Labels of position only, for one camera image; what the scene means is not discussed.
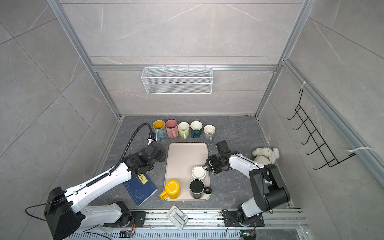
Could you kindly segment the white mug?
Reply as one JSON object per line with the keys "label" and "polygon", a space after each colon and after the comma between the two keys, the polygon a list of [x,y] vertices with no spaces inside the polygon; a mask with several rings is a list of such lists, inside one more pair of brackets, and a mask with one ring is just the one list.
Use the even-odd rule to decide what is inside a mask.
{"label": "white mug", "polygon": [[192,176],[194,179],[203,180],[207,175],[207,171],[203,166],[195,166],[192,169]]}

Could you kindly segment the blue mug yellow inside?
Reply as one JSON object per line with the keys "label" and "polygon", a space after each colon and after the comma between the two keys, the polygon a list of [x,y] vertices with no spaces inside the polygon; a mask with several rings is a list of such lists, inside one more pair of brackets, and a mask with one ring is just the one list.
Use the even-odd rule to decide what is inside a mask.
{"label": "blue mug yellow inside", "polygon": [[161,140],[167,137],[166,124],[162,120],[157,120],[153,123],[154,132],[157,135],[157,140]]}

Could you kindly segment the pink cartoon mug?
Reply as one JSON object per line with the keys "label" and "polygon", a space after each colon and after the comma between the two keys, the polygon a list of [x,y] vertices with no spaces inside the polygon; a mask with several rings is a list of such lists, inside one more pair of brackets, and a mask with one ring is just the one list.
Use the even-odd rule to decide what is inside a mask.
{"label": "pink cartoon mug", "polygon": [[177,138],[179,135],[178,122],[173,119],[166,121],[166,130],[169,138],[171,139]]}

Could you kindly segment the grey mug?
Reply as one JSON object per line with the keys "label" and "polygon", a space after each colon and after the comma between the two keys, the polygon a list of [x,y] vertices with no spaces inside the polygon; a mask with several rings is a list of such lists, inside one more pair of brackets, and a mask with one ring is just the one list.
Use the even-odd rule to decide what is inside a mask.
{"label": "grey mug", "polygon": [[212,142],[215,132],[216,132],[216,128],[213,125],[206,125],[204,127],[204,138],[207,141]]}

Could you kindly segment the light green mug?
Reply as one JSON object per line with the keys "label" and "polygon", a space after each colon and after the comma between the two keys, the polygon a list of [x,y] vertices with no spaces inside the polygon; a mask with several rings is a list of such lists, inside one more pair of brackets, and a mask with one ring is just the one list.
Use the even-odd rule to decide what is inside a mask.
{"label": "light green mug", "polygon": [[186,139],[190,134],[190,124],[187,122],[181,122],[178,124],[179,136]]}

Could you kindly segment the dark green mug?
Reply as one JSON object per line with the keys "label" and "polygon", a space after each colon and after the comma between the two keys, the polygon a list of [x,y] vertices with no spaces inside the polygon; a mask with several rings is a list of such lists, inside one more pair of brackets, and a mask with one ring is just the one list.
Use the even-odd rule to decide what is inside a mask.
{"label": "dark green mug", "polygon": [[191,137],[199,138],[203,132],[203,124],[199,121],[193,121],[190,125],[191,127]]}

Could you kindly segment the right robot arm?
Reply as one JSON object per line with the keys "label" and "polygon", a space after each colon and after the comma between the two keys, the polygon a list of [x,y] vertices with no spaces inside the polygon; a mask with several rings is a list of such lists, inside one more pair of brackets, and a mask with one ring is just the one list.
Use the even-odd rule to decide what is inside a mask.
{"label": "right robot arm", "polygon": [[248,220],[288,203],[291,195],[274,164],[262,164],[232,151],[226,141],[216,144],[219,154],[209,156],[204,168],[214,175],[223,171],[237,170],[250,179],[253,196],[237,209],[238,221]]}

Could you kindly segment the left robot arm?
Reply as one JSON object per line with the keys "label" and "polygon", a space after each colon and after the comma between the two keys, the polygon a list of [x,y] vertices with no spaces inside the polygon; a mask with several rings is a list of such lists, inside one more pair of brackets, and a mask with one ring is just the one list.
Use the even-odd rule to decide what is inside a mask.
{"label": "left robot arm", "polygon": [[109,170],[66,190],[57,187],[50,191],[41,220],[48,224],[53,239],[63,240],[83,228],[125,227],[133,222],[130,210],[122,201],[106,206],[88,205],[117,185],[143,176],[153,169],[156,162],[165,160],[165,147],[158,142],[151,125],[139,125],[133,136],[145,126],[150,131],[145,148],[128,155],[129,147],[126,147],[117,164]]}

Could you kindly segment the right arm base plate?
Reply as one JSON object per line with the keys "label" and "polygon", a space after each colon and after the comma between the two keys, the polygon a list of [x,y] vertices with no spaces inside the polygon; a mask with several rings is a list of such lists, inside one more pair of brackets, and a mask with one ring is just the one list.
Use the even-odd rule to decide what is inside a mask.
{"label": "right arm base plate", "polygon": [[224,219],[225,227],[264,227],[265,222],[262,214],[255,215],[251,218],[241,219],[237,211],[228,211],[226,209],[221,211]]}

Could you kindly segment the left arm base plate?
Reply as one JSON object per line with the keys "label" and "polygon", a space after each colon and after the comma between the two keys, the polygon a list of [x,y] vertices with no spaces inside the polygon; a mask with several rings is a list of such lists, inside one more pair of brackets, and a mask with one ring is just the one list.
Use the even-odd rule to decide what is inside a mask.
{"label": "left arm base plate", "polygon": [[111,228],[131,228],[135,224],[136,228],[142,228],[146,219],[147,212],[134,211],[129,214],[123,214],[115,223],[105,223],[103,227]]}

